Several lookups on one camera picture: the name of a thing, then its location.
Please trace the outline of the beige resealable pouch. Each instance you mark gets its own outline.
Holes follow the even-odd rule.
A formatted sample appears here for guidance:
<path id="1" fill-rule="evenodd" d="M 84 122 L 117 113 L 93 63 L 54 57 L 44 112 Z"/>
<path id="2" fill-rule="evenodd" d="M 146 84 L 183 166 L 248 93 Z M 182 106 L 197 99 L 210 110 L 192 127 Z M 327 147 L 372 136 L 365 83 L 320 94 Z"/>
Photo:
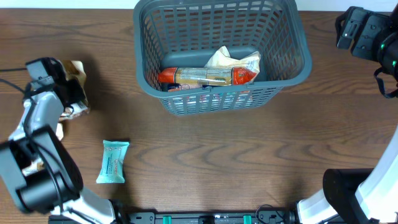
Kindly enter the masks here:
<path id="1" fill-rule="evenodd" d="M 22 130 L 25 134 L 25 142 L 21 146 L 21 151 L 24 155 L 25 167 L 21 169 L 22 175 L 24 177 L 28 177 L 44 169 L 46 169 L 50 175 L 62 175 L 60 169 L 54 171 L 51 165 L 45 165 L 48 160 L 45 158 L 45 156 L 39 154 L 40 151 L 44 151 L 46 155 L 50 156 L 52 160 L 58 165 L 58 168 L 60 168 L 62 164 L 54 156 L 51 150 L 47 149 L 45 146 L 39 144 L 37 141 L 32 139 L 32 135 L 29 133 L 28 128 L 28 125 L 23 122 Z"/>

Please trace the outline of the brown white snack pouch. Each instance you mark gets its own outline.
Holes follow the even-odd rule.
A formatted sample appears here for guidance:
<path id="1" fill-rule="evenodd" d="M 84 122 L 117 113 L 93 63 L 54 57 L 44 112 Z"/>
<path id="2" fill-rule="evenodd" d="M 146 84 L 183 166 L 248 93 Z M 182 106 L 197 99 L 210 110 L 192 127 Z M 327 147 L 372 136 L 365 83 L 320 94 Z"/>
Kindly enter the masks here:
<path id="1" fill-rule="evenodd" d="M 78 60 L 61 60 L 67 84 L 65 110 L 59 121 L 71 120 L 90 113 L 90 104 L 85 93 L 87 75 L 84 66 Z"/>

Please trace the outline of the beige powder bag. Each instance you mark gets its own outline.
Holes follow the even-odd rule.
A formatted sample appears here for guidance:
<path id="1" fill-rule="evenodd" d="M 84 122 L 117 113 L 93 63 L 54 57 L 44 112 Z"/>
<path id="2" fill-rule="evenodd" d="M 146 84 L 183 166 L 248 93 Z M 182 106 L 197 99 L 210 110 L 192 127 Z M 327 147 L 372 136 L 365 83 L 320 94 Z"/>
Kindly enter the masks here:
<path id="1" fill-rule="evenodd" d="M 221 67 L 244 67 L 250 72 L 258 75 L 260 69 L 261 55 L 255 51 L 242 59 L 232 58 L 226 46 L 220 47 L 207 61 L 205 68 L 221 68 Z"/>

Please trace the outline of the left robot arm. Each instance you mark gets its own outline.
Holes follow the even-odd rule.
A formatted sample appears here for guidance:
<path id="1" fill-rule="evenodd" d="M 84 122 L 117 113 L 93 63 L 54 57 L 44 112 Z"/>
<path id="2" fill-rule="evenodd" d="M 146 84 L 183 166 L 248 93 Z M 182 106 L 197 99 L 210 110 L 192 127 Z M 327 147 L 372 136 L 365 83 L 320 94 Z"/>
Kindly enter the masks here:
<path id="1" fill-rule="evenodd" d="M 88 108 L 81 61 L 27 62 L 24 113 L 1 144 L 1 178 L 23 213 L 49 214 L 49 223 L 126 223 L 119 207 L 83 186 L 81 173 L 56 135 L 66 110 Z"/>

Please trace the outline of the light blue snack packet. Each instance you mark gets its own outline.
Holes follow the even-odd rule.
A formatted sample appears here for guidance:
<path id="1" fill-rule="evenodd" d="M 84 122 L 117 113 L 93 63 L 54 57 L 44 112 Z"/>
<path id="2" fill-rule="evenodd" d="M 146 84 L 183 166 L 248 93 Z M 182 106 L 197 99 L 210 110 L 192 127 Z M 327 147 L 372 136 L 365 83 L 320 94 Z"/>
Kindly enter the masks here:
<path id="1" fill-rule="evenodd" d="M 103 141 L 104 153 L 97 184 L 123 184 L 123 162 L 127 153 L 127 141 Z"/>

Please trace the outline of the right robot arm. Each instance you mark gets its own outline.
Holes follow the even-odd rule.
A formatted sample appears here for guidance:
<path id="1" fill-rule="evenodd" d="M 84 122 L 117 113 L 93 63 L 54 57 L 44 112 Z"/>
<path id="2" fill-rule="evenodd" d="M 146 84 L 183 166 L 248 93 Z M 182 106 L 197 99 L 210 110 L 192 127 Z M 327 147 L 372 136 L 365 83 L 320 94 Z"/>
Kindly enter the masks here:
<path id="1" fill-rule="evenodd" d="M 335 12 L 301 12 L 313 72 L 291 89 L 288 124 L 297 169 L 294 200 L 314 194 L 328 168 L 368 168 L 384 152 L 397 125 L 397 100 L 383 98 L 373 78 L 377 64 L 335 46 Z"/>

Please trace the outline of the orange spaghetti package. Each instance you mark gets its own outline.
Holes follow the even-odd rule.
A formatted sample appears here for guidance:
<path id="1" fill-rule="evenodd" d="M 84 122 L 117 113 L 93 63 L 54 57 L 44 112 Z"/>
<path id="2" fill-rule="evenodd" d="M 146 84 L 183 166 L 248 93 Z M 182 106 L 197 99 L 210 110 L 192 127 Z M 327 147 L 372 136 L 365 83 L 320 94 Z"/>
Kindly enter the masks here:
<path id="1" fill-rule="evenodd" d="M 190 85 L 231 86 L 243 85 L 255 79 L 257 74 L 243 67 L 231 68 L 166 68 L 157 76 L 161 83 Z"/>

